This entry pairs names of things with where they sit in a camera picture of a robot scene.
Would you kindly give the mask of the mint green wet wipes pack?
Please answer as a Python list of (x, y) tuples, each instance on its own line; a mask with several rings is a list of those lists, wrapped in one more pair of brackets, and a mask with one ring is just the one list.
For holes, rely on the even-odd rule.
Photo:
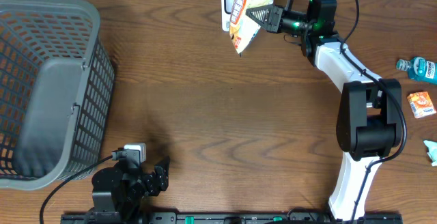
[(432, 162), (432, 166), (437, 165), (437, 143), (435, 141), (424, 140), (423, 143), (427, 147), (427, 155)]

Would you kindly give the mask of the orange Kleenex tissue pack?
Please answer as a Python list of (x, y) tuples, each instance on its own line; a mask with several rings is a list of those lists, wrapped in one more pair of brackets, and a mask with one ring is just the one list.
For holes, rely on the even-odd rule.
[(407, 100), (415, 118), (423, 118), (436, 114), (436, 109), (428, 92), (415, 92), (407, 96)]

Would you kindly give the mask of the snack bag with red label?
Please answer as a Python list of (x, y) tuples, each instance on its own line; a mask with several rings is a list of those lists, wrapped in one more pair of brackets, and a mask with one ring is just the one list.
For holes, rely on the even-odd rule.
[(274, 0), (234, 0), (229, 17), (229, 36), (237, 52), (241, 54), (251, 43), (260, 29), (258, 23), (251, 19), (248, 11), (273, 4)]

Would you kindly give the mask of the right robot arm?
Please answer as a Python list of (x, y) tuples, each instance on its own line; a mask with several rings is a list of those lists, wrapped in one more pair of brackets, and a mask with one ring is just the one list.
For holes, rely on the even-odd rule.
[(337, 223), (364, 223), (365, 201), (378, 168), (400, 155), (406, 144), (401, 85), (368, 70), (335, 30), (337, 0), (309, 0), (306, 12), (263, 5), (246, 15), (269, 33), (299, 37), (303, 55), (341, 92), (336, 136), (343, 152), (339, 177), (328, 205)]

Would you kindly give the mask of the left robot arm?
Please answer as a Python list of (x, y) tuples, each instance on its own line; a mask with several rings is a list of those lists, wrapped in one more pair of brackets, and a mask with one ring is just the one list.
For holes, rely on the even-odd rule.
[(167, 156), (146, 173), (138, 156), (123, 156), (113, 167), (98, 171), (92, 178), (93, 222), (148, 223), (141, 209), (143, 198), (167, 190), (170, 161)]

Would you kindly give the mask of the teal mouthwash bottle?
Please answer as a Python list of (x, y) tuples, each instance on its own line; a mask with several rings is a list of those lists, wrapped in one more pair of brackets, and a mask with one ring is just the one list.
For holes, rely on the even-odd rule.
[(414, 57), (411, 60), (399, 59), (396, 68), (407, 72), (412, 80), (436, 84), (436, 63), (423, 57)]

